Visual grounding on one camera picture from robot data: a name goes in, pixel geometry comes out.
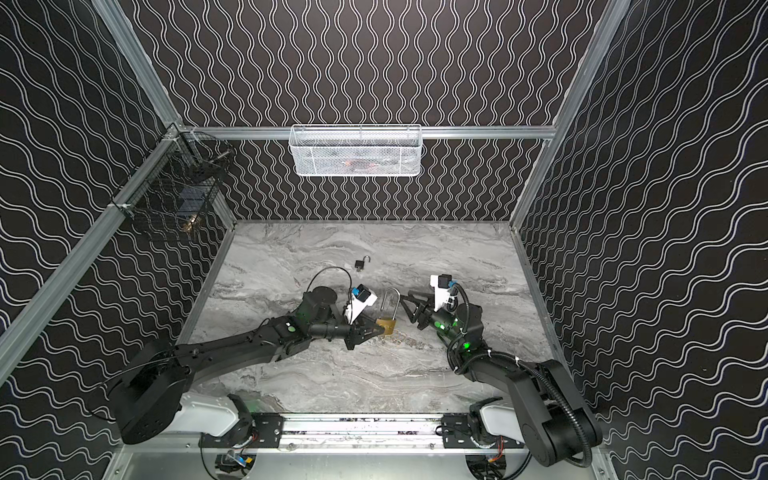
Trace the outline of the brass padlock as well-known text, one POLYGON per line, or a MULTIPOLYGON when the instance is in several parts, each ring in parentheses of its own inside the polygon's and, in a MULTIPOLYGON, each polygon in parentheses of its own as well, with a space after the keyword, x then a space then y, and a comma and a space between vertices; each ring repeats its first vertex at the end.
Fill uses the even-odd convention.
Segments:
POLYGON ((389 287, 380 300, 376 324, 384 329, 383 336, 391 336, 394 333, 400 300, 401 292, 396 287, 389 287))

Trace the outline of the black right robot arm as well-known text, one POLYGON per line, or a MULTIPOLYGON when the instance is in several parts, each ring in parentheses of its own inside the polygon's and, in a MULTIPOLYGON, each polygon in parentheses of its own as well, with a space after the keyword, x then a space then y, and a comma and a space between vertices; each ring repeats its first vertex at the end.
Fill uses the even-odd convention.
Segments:
POLYGON ((433 295, 416 292, 401 297, 399 304, 418 329, 435 330, 455 374, 509 397, 522 443, 541 465, 592 464, 602 431, 560 362, 526 361, 492 348, 484 338, 482 308, 463 293, 441 307, 433 295))

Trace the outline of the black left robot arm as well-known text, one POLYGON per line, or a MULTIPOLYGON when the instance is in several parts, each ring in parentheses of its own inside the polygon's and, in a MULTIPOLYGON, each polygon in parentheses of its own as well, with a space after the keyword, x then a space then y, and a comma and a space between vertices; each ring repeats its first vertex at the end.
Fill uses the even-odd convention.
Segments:
POLYGON ((317 339, 342 339, 352 350, 382 335, 385 329, 364 314, 376 300, 373 291, 359 285, 340 310, 336 292, 319 286, 304 292, 288 314, 245 333, 202 343, 150 343, 107 381, 108 408, 122 441, 135 445, 161 434, 181 411, 183 394, 195 385, 290 358, 317 339))

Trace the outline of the small black padlock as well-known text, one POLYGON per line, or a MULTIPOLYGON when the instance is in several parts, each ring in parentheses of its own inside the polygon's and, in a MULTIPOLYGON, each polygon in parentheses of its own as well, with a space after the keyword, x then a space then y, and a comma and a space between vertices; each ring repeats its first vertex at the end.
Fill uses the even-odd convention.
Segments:
POLYGON ((354 262, 354 268, 357 272, 362 272, 365 269, 365 266, 370 262, 371 257, 369 255, 364 255, 361 259, 354 262))

